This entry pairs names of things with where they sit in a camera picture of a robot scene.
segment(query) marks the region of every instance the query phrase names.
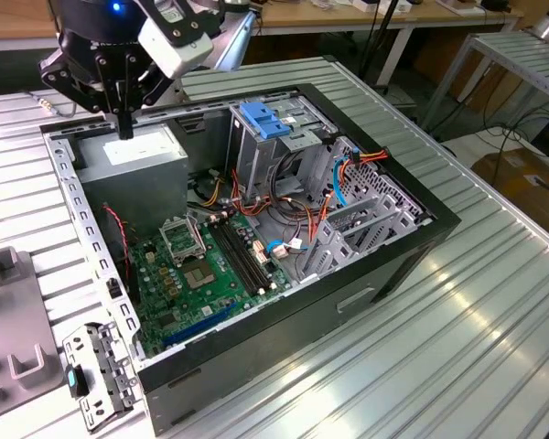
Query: label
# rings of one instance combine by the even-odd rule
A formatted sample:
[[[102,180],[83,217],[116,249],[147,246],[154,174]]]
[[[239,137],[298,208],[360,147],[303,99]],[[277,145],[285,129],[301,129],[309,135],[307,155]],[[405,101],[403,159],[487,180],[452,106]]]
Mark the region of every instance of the label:
[[[176,21],[183,19],[183,16],[181,15],[181,13],[174,6],[171,6],[169,9],[161,12],[161,15],[169,23],[175,23]]]
[[[289,242],[289,247],[291,247],[292,249],[297,249],[299,250],[301,248],[301,244],[303,243],[303,240],[300,240],[299,238],[293,238],[290,242]]]
[[[175,152],[164,133],[139,135],[130,140],[114,140],[103,146],[112,165],[134,162],[154,155]]]
[[[523,167],[524,166],[524,162],[521,160],[520,157],[518,157],[516,155],[507,155],[504,158],[506,158],[506,161],[509,162],[509,164],[511,166],[514,166],[514,167]]]
[[[282,123],[295,123],[296,122],[296,119],[294,117],[284,117],[283,119],[281,119],[281,122]]]
[[[526,178],[526,180],[531,183],[533,186],[541,186],[539,184],[539,181],[543,181],[542,178],[540,178],[539,176],[524,176]]]

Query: blue tab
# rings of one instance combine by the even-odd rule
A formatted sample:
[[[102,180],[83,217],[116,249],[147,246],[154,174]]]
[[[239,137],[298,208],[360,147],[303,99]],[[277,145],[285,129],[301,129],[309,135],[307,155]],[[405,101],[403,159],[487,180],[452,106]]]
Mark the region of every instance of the blue tab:
[[[67,373],[67,381],[69,382],[70,387],[73,387],[75,385],[75,373],[73,372],[73,370],[70,370]]]
[[[291,129],[283,124],[275,113],[262,102],[245,102],[240,104],[240,111],[256,128],[263,139],[287,135]]]

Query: aluminum extrusion table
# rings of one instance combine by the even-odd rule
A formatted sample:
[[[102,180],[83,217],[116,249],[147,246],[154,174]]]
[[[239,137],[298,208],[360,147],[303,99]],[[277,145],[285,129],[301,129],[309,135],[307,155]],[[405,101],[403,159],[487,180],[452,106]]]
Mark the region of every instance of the aluminum extrusion table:
[[[537,90],[549,95],[549,43],[545,43],[527,32],[470,35],[466,38],[433,94],[427,106],[425,119],[421,124],[423,128],[426,129],[433,121],[439,104],[472,50],[483,54],[484,60],[480,62],[468,84],[461,92],[460,100],[463,100],[476,86],[479,78],[491,62],[500,64],[506,70],[511,71],[533,86],[517,105],[519,110],[513,117],[515,122],[524,112],[529,110],[529,101]]]
[[[204,99],[308,80],[462,223],[396,293],[163,437],[544,437],[547,233],[338,63],[199,72],[184,83]],[[42,94],[69,109],[56,92]],[[38,133],[53,120],[22,94],[0,96],[0,246],[32,253],[60,344],[107,315]],[[0,417],[0,437],[22,436],[87,436],[66,387]],[[152,437],[142,402],[94,437]]]

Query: desk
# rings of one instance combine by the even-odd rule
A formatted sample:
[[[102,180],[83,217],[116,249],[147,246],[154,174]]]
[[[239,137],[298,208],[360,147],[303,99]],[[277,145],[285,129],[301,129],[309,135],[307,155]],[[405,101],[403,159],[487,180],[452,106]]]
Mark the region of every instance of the desk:
[[[314,58],[193,72],[183,84],[195,101],[308,81],[462,222],[386,300],[162,439],[544,437],[544,230],[337,62]],[[69,109],[55,91],[41,96]],[[38,130],[57,121],[23,94],[0,96],[0,247],[31,252],[60,348],[79,325],[109,317],[94,292]],[[23,436],[89,437],[65,387],[0,416],[0,437]],[[143,402],[96,436],[153,439]]]
[[[423,128],[426,129],[435,117],[439,104],[472,50],[484,55],[484,60],[482,60],[478,70],[481,68],[485,70],[491,62],[495,62],[533,87],[532,92],[527,93],[519,103],[518,112],[512,118],[510,125],[516,123],[522,114],[530,108],[529,104],[534,91],[538,89],[549,96],[548,43],[527,32],[468,36],[427,105],[425,119],[421,125]],[[475,81],[477,76],[481,76],[481,74],[477,75],[475,73],[469,82]]]
[[[414,5],[409,13],[394,15],[391,20],[389,29],[399,29],[399,34],[377,84],[389,83],[409,37],[418,27],[502,25],[502,30],[507,31],[514,27],[521,16],[520,11],[459,16],[438,5],[435,0],[425,0],[421,5]],[[382,18],[383,15],[379,14],[377,27],[380,27]],[[311,5],[308,0],[298,4],[271,3],[264,6],[262,28],[257,27],[254,34],[259,31],[261,35],[290,35],[370,30],[372,20],[373,14],[366,14],[348,5],[338,5],[324,11]],[[57,41],[53,37],[54,32],[50,22],[0,14],[0,50],[55,48]]]

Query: cardboard box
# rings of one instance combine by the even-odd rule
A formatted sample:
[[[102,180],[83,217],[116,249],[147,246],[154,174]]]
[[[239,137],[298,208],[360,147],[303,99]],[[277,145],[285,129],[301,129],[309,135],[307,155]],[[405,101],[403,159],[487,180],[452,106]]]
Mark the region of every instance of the cardboard box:
[[[0,0],[0,13],[50,21],[48,0]]]
[[[491,184],[498,153],[485,155],[472,171]],[[549,232],[549,166],[526,148],[502,153],[495,189]]]

